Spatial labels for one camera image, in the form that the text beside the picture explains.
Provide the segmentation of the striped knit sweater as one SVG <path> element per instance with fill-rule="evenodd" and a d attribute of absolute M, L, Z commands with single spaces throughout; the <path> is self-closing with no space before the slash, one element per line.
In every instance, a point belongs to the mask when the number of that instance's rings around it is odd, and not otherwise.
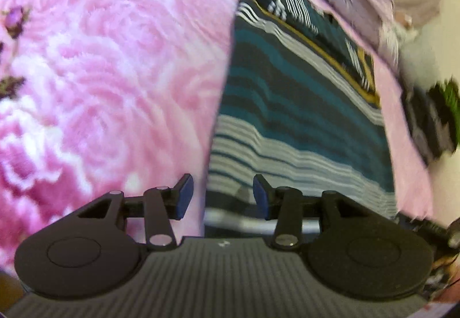
<path fill-rule="evenodd" d="M 397 211 L 373 59 L 310 0 L 238 0 L 229 73 L 214 127 L 207 237 L 266 235 L 253 177 L 309 196 L 337 191 Z"/>

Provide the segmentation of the pink floral bed blanket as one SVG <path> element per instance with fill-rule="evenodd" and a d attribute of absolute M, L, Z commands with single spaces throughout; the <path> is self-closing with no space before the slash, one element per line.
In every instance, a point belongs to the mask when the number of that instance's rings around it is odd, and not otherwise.
<path fill-rule="evenodd" d="M 373 59 L 397 211 L 429 218 L 429 176 L 401 87 Z M 19 245 L 113 190 L 138 196 L 193 176 L 177 238 L 205 236 L 210 151 L 238 0 L 1 0 L 1 270 Z"/>

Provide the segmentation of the stack of folded clothes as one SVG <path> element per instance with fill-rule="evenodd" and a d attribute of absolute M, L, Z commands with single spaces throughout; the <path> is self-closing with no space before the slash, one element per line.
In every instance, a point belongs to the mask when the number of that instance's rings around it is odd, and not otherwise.
<path fill-rule="evenodd" d="M 430 89 L 410 87 L 402 92 L 409 134 L 424 164 L 459 148 L 459 82 L 455 78 Z"/>

